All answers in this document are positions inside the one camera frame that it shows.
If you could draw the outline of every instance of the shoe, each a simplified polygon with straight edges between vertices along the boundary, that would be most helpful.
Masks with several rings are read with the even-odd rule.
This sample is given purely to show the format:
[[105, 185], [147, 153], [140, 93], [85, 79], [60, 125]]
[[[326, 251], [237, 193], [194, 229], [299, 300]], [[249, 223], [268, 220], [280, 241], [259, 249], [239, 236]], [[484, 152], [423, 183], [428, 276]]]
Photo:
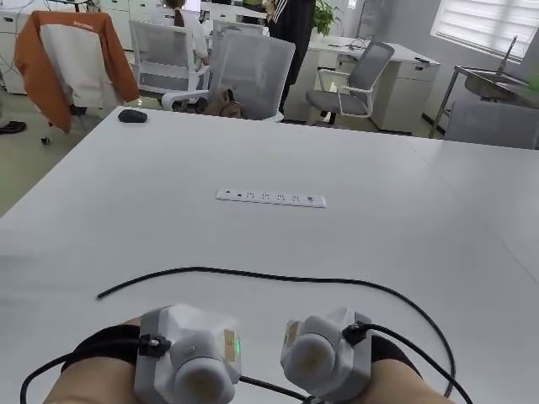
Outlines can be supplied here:
[[0, 128], [0, 135], [19, 133], [25, 129], [26, 124], [24, 122], [17, 122], [16, 120], [11, 120], [7, 125]]

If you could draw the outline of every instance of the potted plant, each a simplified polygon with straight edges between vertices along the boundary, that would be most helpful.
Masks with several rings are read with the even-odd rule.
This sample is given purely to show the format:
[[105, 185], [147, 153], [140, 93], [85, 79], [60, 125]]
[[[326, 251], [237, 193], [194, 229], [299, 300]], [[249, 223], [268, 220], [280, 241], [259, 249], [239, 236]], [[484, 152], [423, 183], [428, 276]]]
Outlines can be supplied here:
[[329, 35], [331, 24], [334, 21], [340, 22], [340, 18], [335, 17], [335, 10], [339, 10], [339, 8], [332, 7], [328, 0], [316, 0], [316, 6], [314, 8], [314, 24], [312, 25], [312, 36]]

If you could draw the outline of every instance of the electrical outlet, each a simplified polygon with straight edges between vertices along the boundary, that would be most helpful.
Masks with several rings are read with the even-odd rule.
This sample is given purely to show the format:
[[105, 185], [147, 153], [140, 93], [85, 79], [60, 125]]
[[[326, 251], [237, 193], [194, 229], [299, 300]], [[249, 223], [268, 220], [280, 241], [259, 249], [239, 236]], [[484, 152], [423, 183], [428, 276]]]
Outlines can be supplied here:
[[236, 202], [253, 202], [255, 204], [327, 208], [326, 199], [323, 196], [310, 194], [282, 194], [280, 192], [254, 191], [252, 189], [224, 188], [217, 192], [216, 198]]

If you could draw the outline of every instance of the hand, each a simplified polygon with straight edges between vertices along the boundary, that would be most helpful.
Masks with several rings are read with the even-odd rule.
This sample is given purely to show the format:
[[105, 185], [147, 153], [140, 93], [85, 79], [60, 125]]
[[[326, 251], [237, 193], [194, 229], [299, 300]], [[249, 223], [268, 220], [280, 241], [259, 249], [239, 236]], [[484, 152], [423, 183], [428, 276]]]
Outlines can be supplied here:
[[384, 359], [371, 366], [371, 382], [350, 404], [449, 404], [406, 364]]

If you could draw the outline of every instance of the window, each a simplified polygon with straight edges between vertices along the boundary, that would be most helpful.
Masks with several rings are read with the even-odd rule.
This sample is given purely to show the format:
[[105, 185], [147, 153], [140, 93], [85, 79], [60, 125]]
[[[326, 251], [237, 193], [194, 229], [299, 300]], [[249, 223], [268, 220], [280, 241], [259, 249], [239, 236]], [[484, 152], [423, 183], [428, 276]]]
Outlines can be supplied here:
[[431, 34], [460, 45], [521, 61], [539, 26], [539, 0], [441, 0]]

